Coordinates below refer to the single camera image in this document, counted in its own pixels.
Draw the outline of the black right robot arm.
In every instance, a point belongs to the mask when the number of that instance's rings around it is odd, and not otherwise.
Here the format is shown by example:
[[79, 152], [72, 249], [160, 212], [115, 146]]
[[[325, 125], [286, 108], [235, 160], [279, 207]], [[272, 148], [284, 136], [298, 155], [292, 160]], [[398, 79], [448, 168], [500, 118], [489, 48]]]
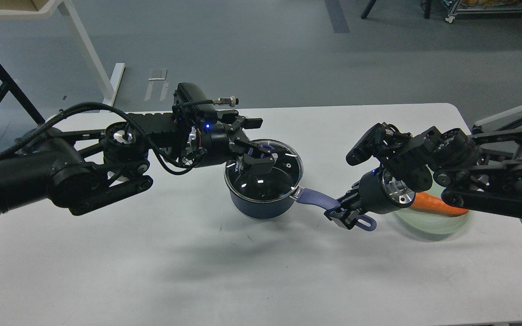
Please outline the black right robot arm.
[[388, 123], [371, 127], [346, 155], [348, 165], [370, 158], [364, 174], [325, 216], [345, 229], [372, 231], [369, 213], [400, 209], [457, 215], [466, 209], [522, 219], [522, 118], [483, 133], [435, 126], [419, 135]]

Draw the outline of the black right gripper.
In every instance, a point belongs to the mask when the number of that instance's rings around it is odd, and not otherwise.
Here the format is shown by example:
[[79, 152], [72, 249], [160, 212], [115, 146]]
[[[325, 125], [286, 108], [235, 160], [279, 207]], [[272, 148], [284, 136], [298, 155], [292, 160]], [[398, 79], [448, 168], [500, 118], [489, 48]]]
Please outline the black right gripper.
[[350, 190], [337, 199], [339, 204], [326, 209], [324, 215], [343, 229], [358, 227], [370, 231], [370, 216], [352, 209], [386, 214], [410, 207], [414, 199], [415, 192], [402, 180], [385, 168], [377, 168], [352, 184]]

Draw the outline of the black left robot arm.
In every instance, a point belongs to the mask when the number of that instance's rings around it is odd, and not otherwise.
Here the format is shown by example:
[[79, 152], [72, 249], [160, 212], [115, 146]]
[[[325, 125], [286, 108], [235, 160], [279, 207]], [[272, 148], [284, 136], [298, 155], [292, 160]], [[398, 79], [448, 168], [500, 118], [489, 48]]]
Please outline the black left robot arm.
[[149, 151], [172, 175], [230, 160], [241, 164], [238, 173], [268, 174], [280, 153], [245, 134], [263, 120], [212, 107], [221, 102], [153, 114], [96, 102], [61, 111], [0, 153], [0, 215], [49, 199], [81, 216], [145, 192], [153, 185]]

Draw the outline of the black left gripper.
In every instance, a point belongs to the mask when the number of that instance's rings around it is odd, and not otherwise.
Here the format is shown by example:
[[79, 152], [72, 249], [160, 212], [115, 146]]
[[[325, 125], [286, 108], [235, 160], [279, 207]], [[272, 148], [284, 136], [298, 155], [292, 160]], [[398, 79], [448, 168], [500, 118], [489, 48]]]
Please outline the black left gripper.
[[188, 136], [188, 158], [197, 160], [197, 168], [238, 159], [239, 175], [269, 175], [274, 167], [276, 149], [268, 142], [249, 142], [243, 129], [259, 129], [263, 118], [249, 118], [238, 110], [219, 110], [218, 122], [193, 127]]

